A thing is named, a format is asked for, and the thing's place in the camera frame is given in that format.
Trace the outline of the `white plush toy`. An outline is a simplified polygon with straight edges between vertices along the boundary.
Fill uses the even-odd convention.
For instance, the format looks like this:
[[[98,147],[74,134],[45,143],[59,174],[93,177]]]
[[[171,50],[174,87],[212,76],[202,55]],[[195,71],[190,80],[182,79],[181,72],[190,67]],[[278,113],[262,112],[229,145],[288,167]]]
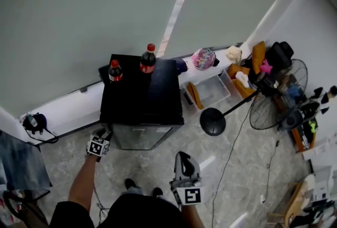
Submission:
[[[236,73],[235,78],[240,81],[245,88],[249,88],[249,77],[245,73],[239,71]]]

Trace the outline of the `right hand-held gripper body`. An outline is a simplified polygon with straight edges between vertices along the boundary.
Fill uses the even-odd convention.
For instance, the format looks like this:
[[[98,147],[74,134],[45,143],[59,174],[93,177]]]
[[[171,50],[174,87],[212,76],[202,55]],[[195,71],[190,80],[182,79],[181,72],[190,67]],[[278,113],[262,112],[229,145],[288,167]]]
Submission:
[[[201,178],[170,181],[171,191],[178,206],[190,206],[203,203],[204,186]]]

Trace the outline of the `black mini fridge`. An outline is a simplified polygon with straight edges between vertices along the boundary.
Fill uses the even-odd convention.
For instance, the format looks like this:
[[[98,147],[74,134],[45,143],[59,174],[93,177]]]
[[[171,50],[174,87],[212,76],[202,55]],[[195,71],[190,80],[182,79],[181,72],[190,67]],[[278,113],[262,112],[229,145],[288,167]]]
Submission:
[[[122,125],[183,125],[176,62],[158,58],[151,76],[140,71],[140,56],[112,54],[123,76],[111,82],[108,66],[99,68],[104,90],[100,122]]]

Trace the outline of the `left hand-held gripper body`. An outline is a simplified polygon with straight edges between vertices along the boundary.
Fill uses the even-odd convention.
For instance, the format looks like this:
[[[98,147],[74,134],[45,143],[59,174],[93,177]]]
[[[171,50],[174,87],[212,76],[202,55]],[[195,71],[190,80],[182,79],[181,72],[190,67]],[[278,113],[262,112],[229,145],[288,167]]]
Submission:
[[[107,153],[109,145],[110,142],[108,140],[91,135],[86,146],[87,156],[89,155],[96,156],[97,157],[96,161],[99,163],[101,157]]]

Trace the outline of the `person's left shoe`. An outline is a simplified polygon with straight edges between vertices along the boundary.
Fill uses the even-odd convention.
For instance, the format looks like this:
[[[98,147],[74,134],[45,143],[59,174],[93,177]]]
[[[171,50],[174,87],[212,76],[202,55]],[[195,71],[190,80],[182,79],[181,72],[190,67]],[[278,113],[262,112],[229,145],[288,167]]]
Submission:
[[[136,183],[130,178],[127,178],[124,181],[124,185],[125,185],[127,190],[129,190],[130,188],[136,188],[137,187]]]

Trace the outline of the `orange-edged patterned mat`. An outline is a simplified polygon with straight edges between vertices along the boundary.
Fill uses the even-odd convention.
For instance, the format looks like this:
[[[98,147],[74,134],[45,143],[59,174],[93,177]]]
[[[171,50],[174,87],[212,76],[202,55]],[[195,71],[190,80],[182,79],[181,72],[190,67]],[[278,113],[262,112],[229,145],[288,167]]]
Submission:
[[[315,117],[307,120],[299,109],[295,109],[287,118],[290,132],[296,141],[299,152],[304,152],[314,147],[318,123]]]

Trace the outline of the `large cola bottle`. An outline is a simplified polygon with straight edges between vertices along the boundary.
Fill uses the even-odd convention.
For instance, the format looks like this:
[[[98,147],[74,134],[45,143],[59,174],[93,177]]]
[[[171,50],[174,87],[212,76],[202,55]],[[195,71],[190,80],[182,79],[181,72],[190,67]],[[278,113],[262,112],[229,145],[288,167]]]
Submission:
[[[155,68],[156,56],[155,45],[148,44],[146,52],[143,53],[140,60],[140,71],[146,75],[151,75]]]

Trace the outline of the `black backpack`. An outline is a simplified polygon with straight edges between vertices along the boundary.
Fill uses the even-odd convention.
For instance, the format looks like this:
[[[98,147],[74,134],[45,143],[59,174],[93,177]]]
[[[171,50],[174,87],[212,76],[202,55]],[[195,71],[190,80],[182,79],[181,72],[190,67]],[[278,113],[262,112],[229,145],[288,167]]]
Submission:
[[[273,72],[279,72],[292,65],[292,56],[294,51],[287,42],[275,42],[265,54],[269,65],[272,66]]]

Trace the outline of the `person's left forearm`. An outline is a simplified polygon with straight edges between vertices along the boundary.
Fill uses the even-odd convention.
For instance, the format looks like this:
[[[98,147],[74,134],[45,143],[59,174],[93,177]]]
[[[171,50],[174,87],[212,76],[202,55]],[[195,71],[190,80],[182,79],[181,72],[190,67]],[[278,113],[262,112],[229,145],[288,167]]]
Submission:
[[[88,155],[71,186],[68,201],[77,203],[90,211],[94,191],[95,167],[98,157]]]

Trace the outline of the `clear plastic storage bin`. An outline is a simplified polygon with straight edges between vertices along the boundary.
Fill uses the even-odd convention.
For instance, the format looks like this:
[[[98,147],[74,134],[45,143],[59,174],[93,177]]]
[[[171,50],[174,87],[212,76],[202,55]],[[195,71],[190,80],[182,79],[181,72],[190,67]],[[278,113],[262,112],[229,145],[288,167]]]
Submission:
[[[195,85],[204,109],[230,97],[229,90],[226,88],[218,75],[200,81],[192,81],[191,83]],[[187,84],[188,82],[182,85],[182,90],[183,93],[187,92],[189,97],[192,99],[187,91]],[[194,101],[192,106],[199,110]]]
[[[232,79],[228,76],[226,70],[224,70],[222,72],[222,74],[220,75],[220,79],[222,80],[222,82],[224,83],[226,88],[229,90],[229,92],[230,92],[229,100],[232,103],[236,104],[236,103],[238,103],[238,102],[240,102],[244,99],[244,98],[242,98],[242,96],[239,94],[239,92],[237,91],[237,89],[233,85]]]

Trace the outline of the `orange flat pouch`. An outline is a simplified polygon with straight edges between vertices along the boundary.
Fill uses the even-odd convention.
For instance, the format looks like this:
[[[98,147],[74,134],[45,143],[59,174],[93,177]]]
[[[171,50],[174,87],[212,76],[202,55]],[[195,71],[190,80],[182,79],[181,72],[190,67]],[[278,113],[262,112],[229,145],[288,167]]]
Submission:
[[[187,84],[187,91],[189,92],[190,96],[192,97],[193,101],[195,102],[196,106],[199,110],[204,109],[204,106],[201,103],[199,93],[195,87],[195,85],[191,82]]]

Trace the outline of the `narrow grey roller blind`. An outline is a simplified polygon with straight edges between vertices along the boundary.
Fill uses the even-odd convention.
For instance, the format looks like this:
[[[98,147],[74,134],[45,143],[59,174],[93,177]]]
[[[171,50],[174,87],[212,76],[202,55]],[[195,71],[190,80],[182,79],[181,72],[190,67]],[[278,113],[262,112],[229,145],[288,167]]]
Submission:
[[[158,56],[173,58],[199,48],[244,42],[276,0],[182,0],[174,7]]]

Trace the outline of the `small cola bottle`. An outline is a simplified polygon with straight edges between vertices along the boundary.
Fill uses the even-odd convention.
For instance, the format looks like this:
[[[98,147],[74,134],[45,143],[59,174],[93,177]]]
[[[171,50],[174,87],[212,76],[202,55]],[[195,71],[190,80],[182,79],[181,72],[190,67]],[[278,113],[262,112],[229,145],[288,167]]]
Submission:
[[[108,69],[108,76],[110,82],[120,82],[122,80],[123,71],[118,60],[111,61],[110,67]]]

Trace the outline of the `person's right forearm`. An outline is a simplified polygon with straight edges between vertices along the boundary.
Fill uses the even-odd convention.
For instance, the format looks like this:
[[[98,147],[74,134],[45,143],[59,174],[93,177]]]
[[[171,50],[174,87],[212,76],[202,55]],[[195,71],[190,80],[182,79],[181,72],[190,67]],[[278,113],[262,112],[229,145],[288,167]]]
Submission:
[[[184,205],[181,207],[182,217],[188,228],[205,228],[195,205]]]

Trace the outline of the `black shoulder bag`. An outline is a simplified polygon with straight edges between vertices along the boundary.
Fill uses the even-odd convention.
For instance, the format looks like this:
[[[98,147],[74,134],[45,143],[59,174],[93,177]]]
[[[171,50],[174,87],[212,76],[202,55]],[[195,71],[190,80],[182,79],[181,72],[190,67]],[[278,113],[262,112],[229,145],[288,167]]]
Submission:
[[[28,121],[28,116],[31,115],[33,116],[38,125],[36,127],[32,127]],[[53,134],[51,131],[48,130],[47,128],[47,119],[46,117],[43,115],[43,114],[40,114],[40,113],[36,113],[34,115],[32,114],[28,114],[23,122],[22,122],[22,126],[24,128],[24,130],[26,131],[27,135],[33,139],[33,140],[36,140],[36,141],[39,141],[39,142],[42,142],[42,143],[48,143],[48,144],[54,144],[54,143],[57,143],[58,142],[58,136],[56,136],[55,134]],[[35,135],[36,132],[39,132],[40,135],[43,134],[43,131],[46,131],[48,132],[49,134],[51,134],[52,136],[54,136],[54,138],[50,139],[50,140],[42,140],[42,139],[39,139],[39,138],[35,138],[32,135]]]

